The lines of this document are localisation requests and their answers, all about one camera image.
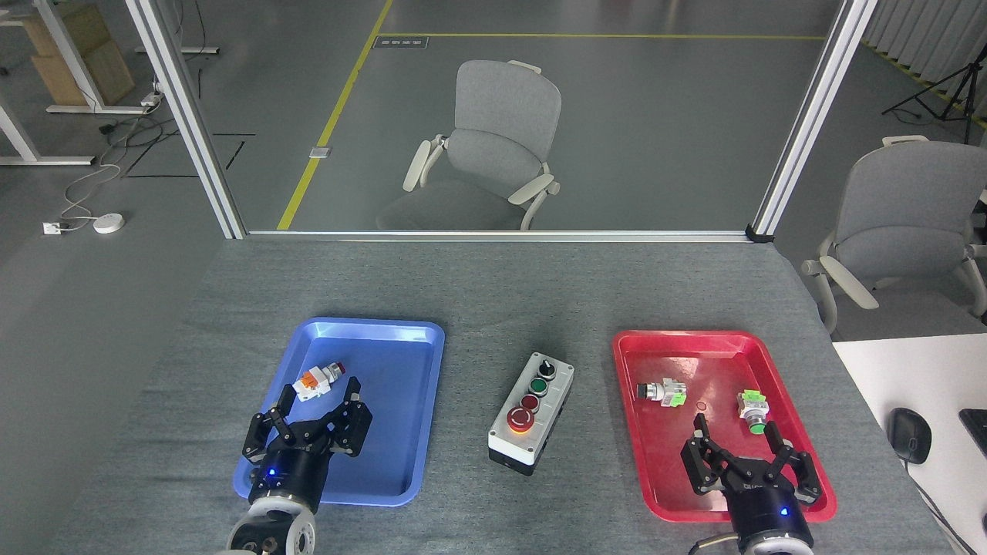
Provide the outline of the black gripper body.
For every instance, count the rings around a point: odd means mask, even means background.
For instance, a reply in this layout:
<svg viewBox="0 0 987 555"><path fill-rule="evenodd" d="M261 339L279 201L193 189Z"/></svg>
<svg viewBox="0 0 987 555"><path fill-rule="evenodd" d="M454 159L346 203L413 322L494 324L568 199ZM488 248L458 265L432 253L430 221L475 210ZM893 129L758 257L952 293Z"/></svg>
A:
<svg viewBox="0 0 987 555"><path fill-rule="evenodd" d="M275 440L251 482L249 502L256 502L263 496L282 496L317 513L331 457L332 451L320 451L313 446L300 449Z"/></svg>
<svg viewBox="0 0 987 555"><path fill-rule="evenodd" d="M785 476L763 478L767 461L738 461L726 477L734 493L725 496L740 550L810 550L814 538Z"/></svg>

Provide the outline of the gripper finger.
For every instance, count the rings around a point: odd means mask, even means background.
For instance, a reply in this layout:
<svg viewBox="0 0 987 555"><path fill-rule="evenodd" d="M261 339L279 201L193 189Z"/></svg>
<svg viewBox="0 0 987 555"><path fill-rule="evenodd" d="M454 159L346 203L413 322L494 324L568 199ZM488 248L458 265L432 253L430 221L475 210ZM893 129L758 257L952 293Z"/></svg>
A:
<svg viewBox="0 0 987 555"><path fill-rule="evenodd" d="M812 456L807 451L797 450L789 440L784 439L773 421L767 423L764 435L774 460L764 471L763 478L770 483L778 481L783 476L783 467L790 465L797 479L794 496L805 506L814 505L821 495L821 485Z"/></svg>
<svg viewBox="0 0 987 555"><path fill-rule="evenodd" d="M317 456L332 456L342 452L350 457L359 456L372 413L360 396L361 383L350 377L343 401L338 407L307 424L306 450Z"/></svg>
<svg viewBox="0 0 987 555"><path fill-rule="evenodd" d="M725 496L733 495L733 485L726 477L736 466L736 457L712 441L704 414L697 414L693 425L695 431L684 443L681 457L694 492L705 495L719 489Z"/></svg>
<svg viewBox="0 0 987 555"><path fill-rule="evenodd" d="M279 440L287 446L292 446L292 430L285 421L285 414L281 409L268 409L264 413L257 413L251 418L242 449L243 457L251 464L258 465L267 456L268 437L272 429L278 430Z"/></svg>

